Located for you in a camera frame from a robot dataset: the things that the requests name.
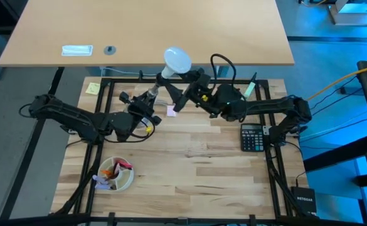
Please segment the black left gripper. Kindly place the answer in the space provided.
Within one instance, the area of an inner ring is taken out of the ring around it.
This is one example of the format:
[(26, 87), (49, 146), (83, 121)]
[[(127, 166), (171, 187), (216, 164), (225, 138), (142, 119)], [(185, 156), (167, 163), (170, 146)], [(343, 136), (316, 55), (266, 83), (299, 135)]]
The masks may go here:
[(127, 111), (132, 116), (132, 124), (142, 123), (145, 126), (154, 124), (159, 125), (162, 119), (158, 116), (153, 116), (154, 99), (145, 102), (137, 99), (136, 96), (131, 96), (127, 92), (122, 91), (119, 94), (119, 100), (124, 104), (128, 104)]

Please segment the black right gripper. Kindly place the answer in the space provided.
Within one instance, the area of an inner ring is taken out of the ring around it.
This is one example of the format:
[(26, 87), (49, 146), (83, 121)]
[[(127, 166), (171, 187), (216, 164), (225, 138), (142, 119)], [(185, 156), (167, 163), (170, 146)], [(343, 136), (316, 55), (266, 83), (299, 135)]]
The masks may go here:
[(202, 68), (190, 70), (186, 73), (179, 73), (178, 76), (182, 80), (189, 80), (188, 96), (184, 94), (183, 90), (172, 85), (162, 75), (156, 76), (158, 86), (165, 87), (173, 101), (173, 111), (180, 112), (188, 100), (191, 100), (196, 105), (211, 105), (213, 89), (208, 87), (211, 82), (211, 77), (209, 75), (202, 75)]

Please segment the silver lamp stand black socket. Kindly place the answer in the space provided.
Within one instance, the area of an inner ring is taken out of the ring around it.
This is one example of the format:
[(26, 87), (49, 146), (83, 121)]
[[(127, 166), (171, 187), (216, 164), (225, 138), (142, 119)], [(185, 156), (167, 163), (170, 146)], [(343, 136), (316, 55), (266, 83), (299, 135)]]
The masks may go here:
[[(159, 88), (160, 88), (160, 86), (158, 86), (158, 84), (155, 82), (155, 84), (151, 88), (149, 88), (146, 92), (144, 92), (143, 94), (138, 96), (137, 99), (141, 99), (145, 102), (148, 102), (151, 99), (154, 99), (154, 103), (155, 103), (157, 95), (159, 93)], [(143, 128), (144, 125), (140, 122), (140, 123), (136, 124), (136, 127), (137, 128)]]

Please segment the white lightbulb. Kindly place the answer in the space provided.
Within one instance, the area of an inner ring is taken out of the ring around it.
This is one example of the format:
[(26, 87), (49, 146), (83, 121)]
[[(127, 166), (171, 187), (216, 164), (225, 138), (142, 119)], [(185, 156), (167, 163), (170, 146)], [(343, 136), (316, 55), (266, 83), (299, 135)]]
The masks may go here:
[(189, 55), (181, 48), (169, 47), (164, 52), (165, 67), (161, 72), (161, 77), (168, 79), (174, 74), (183, 74), (190, 71), (192, 61)]

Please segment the yellow sticky note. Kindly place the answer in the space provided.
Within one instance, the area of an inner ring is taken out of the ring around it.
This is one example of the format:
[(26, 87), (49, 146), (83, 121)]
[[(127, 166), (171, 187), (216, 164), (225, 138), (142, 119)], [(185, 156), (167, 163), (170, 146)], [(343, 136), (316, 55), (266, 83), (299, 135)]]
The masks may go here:
[(90, 95), (98, 95), (101, 89), (101, 85), (99, 83), (90, 82), (85, 93)]

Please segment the pink clip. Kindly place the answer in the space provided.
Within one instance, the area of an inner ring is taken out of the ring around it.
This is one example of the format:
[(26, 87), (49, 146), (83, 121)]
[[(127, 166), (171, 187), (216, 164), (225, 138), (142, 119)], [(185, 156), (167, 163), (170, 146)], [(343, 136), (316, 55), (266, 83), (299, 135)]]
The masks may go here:
[(116, 161), (116, 164), (117, 164), (117, 166), (119, 166), (119, 168), (125, 168), (125, 169), (128, 169), (128, 170), (131, 170), (133, 168), (133, 166), (130, 163), (128, 163), (128, 162), (126, 162), (122, 159), (118, 159)]

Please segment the green marker pen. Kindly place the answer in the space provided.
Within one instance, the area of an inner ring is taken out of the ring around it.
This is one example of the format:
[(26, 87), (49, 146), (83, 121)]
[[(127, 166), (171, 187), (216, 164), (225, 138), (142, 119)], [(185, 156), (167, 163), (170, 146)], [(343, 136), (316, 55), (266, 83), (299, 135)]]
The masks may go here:
[(251, 94), (252, 94), (252, 92), (253, 92), (253, 90), (255, 88), (256, 77), (257, 77), (257, 72), (255, 72), (253, 74), (253, 77), (250, 79), (250, 83), (249, 83), (246, 91), (243, 94), (243, 96), (245, 97), (245, 99), (248, 99), (251, 96)]

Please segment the white round desk organizer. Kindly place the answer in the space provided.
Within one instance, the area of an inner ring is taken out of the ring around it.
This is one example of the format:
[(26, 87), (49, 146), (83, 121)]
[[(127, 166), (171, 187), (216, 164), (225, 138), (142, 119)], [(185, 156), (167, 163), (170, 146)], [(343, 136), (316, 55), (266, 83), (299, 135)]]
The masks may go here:
[[(128, 162), (128, 160), (124, 158), (114, 156), (106, 159), (99, 166), (98, 173), (96, 175), (103, 177), (106, 181), (108, 181), (111, 184), (111, 189), (106, 191), (124, 191), (128, 187), (130, 187), (130, 185), (134, 180), (134, 168), (132, 168), (131, 170), (125, 168), (119, 168), (119, 166), (117, 166), (116, 164), (116, 161), (118, 159), (122, 159)], [(101, 170), (112, 171), (113, 175), (111, 177), (108, 177), (105, 174), (103, 174)]]

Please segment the white label on desk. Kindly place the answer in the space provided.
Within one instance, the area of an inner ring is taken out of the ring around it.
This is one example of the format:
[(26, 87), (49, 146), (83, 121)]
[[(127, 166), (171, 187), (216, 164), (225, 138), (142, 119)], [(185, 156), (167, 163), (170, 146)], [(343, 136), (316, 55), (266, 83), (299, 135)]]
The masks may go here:
[(63, 57), (89, 57), (92, 52), (92, 45), (64, 45), (61, 49)]

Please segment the black calculator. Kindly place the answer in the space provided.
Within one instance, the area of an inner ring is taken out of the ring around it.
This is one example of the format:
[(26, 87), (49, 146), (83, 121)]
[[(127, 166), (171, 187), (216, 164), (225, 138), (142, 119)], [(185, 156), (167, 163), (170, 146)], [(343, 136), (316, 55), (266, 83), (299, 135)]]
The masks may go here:
[(263, 126), (261, 124), (241, 124), (240, 144), (243, 152), (263, 152)]

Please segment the light wooden desk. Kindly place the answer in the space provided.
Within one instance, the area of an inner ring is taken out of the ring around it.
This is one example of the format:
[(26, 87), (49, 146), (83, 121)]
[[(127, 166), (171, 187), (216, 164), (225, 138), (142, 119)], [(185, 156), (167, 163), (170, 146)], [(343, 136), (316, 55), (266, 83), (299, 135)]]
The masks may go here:
[[(64, 45), (93, 52), (62, 56)], [(195, 65), (214, 53), (236, 65), (294, 64), (275, 0), (29, 0), (0, 66), (162, 65), (171, 46)]]

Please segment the black Netgear router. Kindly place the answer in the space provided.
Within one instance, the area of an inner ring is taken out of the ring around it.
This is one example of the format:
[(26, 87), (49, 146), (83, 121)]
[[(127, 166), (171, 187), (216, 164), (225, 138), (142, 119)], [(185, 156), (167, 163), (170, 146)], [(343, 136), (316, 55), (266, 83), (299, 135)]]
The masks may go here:
[(313, 216), (317, 215), (316, 196), (313, 189), (293, 186), (291, 192), (304, 211)]

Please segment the grey box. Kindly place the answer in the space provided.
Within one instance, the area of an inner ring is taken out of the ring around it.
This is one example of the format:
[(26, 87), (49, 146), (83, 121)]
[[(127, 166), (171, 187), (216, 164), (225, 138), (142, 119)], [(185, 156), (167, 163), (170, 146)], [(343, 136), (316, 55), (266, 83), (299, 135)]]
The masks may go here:
[(336, 0), (328, 6), (338, 26), (367, 26), (367, 0)]

